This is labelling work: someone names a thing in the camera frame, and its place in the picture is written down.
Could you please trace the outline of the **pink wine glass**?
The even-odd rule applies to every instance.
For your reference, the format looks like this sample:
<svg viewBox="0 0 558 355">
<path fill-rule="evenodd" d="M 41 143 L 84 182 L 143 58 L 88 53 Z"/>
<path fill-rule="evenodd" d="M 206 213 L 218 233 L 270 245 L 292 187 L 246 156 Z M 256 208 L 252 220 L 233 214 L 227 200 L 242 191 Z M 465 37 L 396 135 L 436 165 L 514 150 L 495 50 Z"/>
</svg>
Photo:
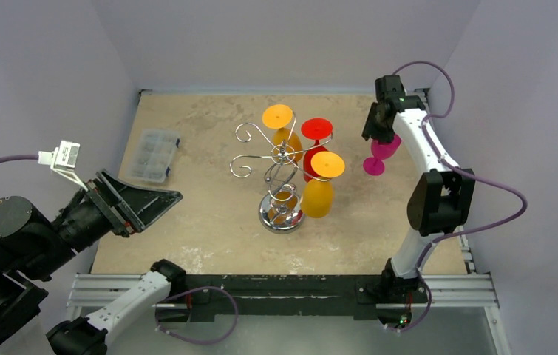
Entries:
<svg viewBox="0 0 558 355">
<path fill-rule="evenodd" d="M 372 176 L 382 175 L 385 171 L 384 161 L 391 158 L 396 153 L 401 142 L 402 140 L 398 135 L 394 135 L 390 143 L 371 140 L 371 156 L 366 158 L 362 163 L 363 170 Z"/>
</svg>

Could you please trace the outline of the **orange wine glass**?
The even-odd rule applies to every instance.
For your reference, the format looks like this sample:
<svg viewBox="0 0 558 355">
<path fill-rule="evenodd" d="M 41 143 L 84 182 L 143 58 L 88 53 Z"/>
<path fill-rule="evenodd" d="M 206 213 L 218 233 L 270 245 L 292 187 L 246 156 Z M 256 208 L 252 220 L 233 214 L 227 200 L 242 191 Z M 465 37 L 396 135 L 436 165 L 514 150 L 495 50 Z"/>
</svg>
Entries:
<svg viewBox="0 0 558 355">
<path fill-rule="evenodd" d="M 272 137 L 273 145 L 280 146 L 283 141 L 286 142 L 286 152 L 290 153 L 290 157 L 298 163 L 303 156 L 302 143 L 295 129 L 291 128 L 293 123 L 294 112 L 285 104 L 274 104 L 269 106 L 262 115 L 262 122 L 266 127 L 274 129 Z"/>
<path fill-rule="evenodd" d="M 322 218 L 330 213 L 333 205 L 334 190 L 331 179 L 344 173 L 345 162 L 336 153 L 317 152 L 310 160 L 311 168 L 317 174 L 302 193 L 301 210 L 311 218 Z"/>
</svg>

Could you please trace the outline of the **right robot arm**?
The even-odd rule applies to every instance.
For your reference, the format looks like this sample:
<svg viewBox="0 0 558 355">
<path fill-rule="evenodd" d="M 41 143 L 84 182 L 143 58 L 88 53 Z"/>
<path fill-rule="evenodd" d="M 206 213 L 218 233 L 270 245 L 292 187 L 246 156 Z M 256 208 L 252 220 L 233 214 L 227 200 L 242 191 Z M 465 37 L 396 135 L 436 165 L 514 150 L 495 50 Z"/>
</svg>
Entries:
<svg viewBox="0 0 558 355">
<path fill-rule="evenodd" d="M 363 292 L 378 303 L 403 302 L 421 288 L 421 269 L 437 238 L 466 222 L 474 181 L 443 165 L 440 156 L 446 150 L 436 137 L 426 137 L 433 132 L 423 120 L 426 106 L 420 97 L 406 93 L 399 75 L 376 79 L 375 97 L 362 132 L 372 153 L 363 162 L 364 171 L 381 175 L 384 160 L 405 146 L 419 178 L 406 208 L 409 231 L 378 283 Z"/>
</svg>

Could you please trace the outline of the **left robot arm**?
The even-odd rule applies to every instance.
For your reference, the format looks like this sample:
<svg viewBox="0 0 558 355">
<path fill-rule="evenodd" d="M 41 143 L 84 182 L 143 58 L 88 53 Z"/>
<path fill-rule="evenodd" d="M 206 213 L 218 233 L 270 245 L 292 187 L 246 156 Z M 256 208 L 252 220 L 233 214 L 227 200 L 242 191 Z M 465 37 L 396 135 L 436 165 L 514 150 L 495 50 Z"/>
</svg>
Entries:
<svg viewBox="0 0 558 355">
<path fill-rule="evenodd" d="M 178 191 L 124 183 L 106 170 L 82 184 L 54 220 L 28 199 L 0 199 L 0 354 L 105 354 L 115 339 L 156 302 L 177 302 L 186 292 L 185 271 L 167 260 L 109 304 L 50 330 L 41 326 L 47 291 L 38 282 L 108 233 L 145 231 L 182 200 Z"/>
</svg>

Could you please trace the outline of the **red wine glass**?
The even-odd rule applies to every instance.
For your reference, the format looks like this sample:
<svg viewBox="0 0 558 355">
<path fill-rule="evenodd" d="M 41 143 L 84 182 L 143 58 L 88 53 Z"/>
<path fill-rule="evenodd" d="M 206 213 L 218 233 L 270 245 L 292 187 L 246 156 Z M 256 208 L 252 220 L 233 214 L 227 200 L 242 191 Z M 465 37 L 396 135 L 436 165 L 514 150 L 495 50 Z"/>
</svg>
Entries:
<svg viewBox="0 0 558 355">
<path fill-rule="evenodd" d="M 311 118 L 302 124 L 301 132 L 306 138 L 313 141 L 313 145 L 306 150 L 302 160 L 304 181 L 307 183 L 312 178 L 317 178 L 319 176 L 313 170 L 311 160 L 316 153 L 327 151 L 327 149 L 322 146 L 321 140 L 332 134 L 333 125 L 325 118 Z"/>
</svg>

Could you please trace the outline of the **chrome wine glass rack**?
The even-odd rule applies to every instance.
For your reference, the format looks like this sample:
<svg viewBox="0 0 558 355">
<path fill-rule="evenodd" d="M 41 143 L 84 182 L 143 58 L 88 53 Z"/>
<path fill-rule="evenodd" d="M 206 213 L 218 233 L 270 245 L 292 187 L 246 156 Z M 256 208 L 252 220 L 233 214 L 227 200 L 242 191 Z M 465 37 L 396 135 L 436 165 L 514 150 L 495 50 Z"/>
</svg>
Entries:
<svg viewBox="0 0 558 355">
<path fill-rule="evenodd" d="M 296 117 L 293 118 L 291 128 L 296 128 Z M 270 147 L 266 155 L 237 155 L 229 163 L 231 174 L 239 179 L 248 178 L 252 173 L 252 168 L 242 164 L 237 166 L 236 162 L 240 159 L 265 159 L 270 166 L 263 175 L 267 192 L 259 202 L 258 218 L 263 227 L 275 234 L 289 234 L 296 231 L 304 222 L 305 214 L 301 210 L 302 195 L 299 193 L 296 184 L 293 182 L 298 173 L 304 175 L 303 157 L 307 149 L 303 148 L 302 159 L 295 163 L 286 152 L 287 144 L 285 141 L 278 146 L 273 145 L 272 140 L 266 135 L 258 125 L 251 122 L 244 122 L 235 129 L 235 137 L 241 143 L 248 143 L 252 139 L 250 128 L 254 128 L 267 142 Z M 322 146 L 333 139 L 332 134 L 321 140 Z"/>
</svg>

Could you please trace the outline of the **clear plastic compartment box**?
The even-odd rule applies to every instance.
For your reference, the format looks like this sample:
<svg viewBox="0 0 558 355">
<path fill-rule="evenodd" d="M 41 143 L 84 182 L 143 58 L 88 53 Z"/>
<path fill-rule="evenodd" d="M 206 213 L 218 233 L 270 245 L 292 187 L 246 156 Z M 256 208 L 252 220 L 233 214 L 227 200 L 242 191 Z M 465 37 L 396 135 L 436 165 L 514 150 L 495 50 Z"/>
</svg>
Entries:
<svg viewBox="0 0 558 355">
<path fill-rule="evenodd" d="M 126 177 L 146 183 L 164 183 L 180 142 L 177 131 L 144 129 L 127 166 Z"/>
</svg>

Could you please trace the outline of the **black front mounting bar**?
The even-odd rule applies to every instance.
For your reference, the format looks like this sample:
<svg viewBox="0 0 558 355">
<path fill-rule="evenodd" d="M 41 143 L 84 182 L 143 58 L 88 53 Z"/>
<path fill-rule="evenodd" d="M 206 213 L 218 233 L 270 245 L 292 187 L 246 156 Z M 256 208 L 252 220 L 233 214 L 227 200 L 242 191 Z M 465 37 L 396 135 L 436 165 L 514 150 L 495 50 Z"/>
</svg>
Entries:
<svg viewBox="0 0 558 355">
<path fill-rule="evenodd" d="M 406 298 L 380 286 L 378 275 L 188 275 L 186 286 L 214 286 L 191 297 L 191 320 L 212 321 L 217 315 L 343 316 L 376 320 L 386 304 L 404 307 Z"/>
</svg>

